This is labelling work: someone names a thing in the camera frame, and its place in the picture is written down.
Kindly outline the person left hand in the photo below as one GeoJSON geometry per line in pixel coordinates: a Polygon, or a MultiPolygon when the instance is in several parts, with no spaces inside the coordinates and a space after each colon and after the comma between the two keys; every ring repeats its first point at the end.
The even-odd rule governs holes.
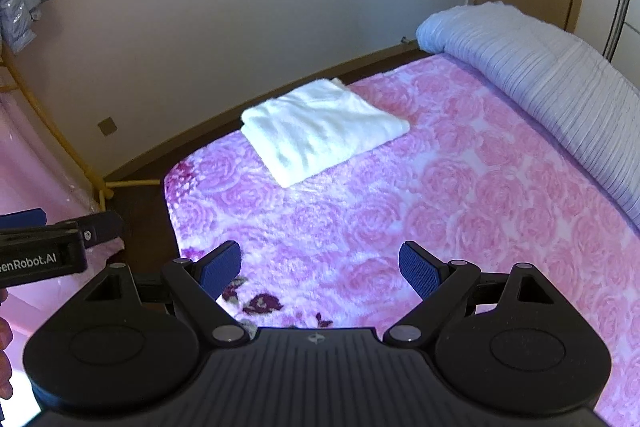
{"type": "Polygon", "coordinates": [[[0,397],[3,400],[9,400],[13,395],[13,387],[11,385],[12,365],[6,354],[6,349],[10,347],[13,341],[13,332],[11,326],[6,319],[0,317],[0,397]]]}

